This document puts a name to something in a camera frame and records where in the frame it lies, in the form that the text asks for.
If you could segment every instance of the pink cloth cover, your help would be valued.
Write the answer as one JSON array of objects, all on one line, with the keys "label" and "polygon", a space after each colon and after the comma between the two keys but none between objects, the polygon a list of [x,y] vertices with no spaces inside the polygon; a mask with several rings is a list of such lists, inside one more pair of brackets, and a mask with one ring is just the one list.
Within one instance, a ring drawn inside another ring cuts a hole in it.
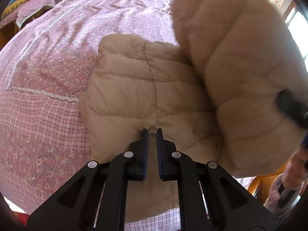
[{"label": "pink cloth cover", "polygon": [[[171,0],[63,0],[0,52],[0,190],[28,214],[89,160],[78,97],[111,33],[177,44]],[[126,224],[178,230],[179,210]]]},{"label": "pink cloth cover", "polygon": [[13,13],[8,15],[2,21],[0,21],[0,28],[4,27],[5,25],[16,21],[16,25],[21,28],[22,24],[38,12],[43,7],[54,7],[55,1],[54,0],[29,0],[19,6]]}]

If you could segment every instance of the quilted jacket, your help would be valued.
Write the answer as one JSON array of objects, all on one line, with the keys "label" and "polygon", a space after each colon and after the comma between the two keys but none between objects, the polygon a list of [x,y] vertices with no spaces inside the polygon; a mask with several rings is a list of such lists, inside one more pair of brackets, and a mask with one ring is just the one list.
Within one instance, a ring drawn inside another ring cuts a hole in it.
[{"label": "quilted jacket", "polygon": [[176,182],[158,175],[156,129],[197,162],[235,177],[274,172],[305,131],[281,114],[283,89],[307,100],[307,73],[286,25],[266,0],[174,0],[180,46],[113,34],[80,111],[92,159],[111,161],[149,130],[147,178],[129,182],[126,222],[178,206]]}]

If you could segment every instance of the human hand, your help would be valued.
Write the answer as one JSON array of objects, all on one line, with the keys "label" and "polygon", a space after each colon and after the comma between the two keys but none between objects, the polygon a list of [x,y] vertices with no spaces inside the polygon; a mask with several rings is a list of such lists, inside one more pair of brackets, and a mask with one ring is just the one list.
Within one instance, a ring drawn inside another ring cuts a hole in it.
[{"label": "human hand", "polygon": [[283,172],[283,185],[287,189],[297,190],[307,177],[305,162],[308,160],[308,150],[302,147],[290,158]]}]

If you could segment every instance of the triangular cutout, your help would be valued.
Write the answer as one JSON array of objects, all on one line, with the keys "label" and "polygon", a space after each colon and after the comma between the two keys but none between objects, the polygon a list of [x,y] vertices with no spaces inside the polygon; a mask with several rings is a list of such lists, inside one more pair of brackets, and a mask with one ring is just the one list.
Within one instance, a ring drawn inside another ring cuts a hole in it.
[{"label": "triangular cutout", "polygon": [[220,182],[232,209],[239,208],[247,204],[248,200],[224,177],[220,177]]},{"label": "triangular cutout", "polygon": [[73,208],[85,180],[86,177],[81,176],[64,194],[61,195],[58,202],[68,208]]}]

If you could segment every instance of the silver screw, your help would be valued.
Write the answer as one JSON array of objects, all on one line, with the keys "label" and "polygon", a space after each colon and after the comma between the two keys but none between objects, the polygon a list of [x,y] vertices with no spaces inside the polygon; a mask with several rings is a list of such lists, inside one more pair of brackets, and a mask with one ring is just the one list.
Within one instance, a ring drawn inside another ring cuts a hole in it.
[{"label": "silver screw", "polygon": [[134,153],[133,153],[133,152],[130,152],[130,151],[127,151],[127,152],[124,153],[124,156],[125,156],[126,158],[131,158],[133,155],[134,155]]},{"label": "silver screw", "polygon": [[180,152],[173,152],[173,153],[172,153],[172,156],[173,156],[174,158],[180,158],[180,157],[181,157],[181,153],[180,153]]},{"label": "silver screw", "polygon": [[210,162],[208,163],[208,166],[209,166],[210,168],[215,169],[215,168],[217,168],[217,163],[214,162],[214,161],[210,161]]},{"label": "silver screw", "polygon": [[95,168],[97,166],[97,162],[96,161],[90,161],[89,163],[88,163],[88,167],[89,168]]}]

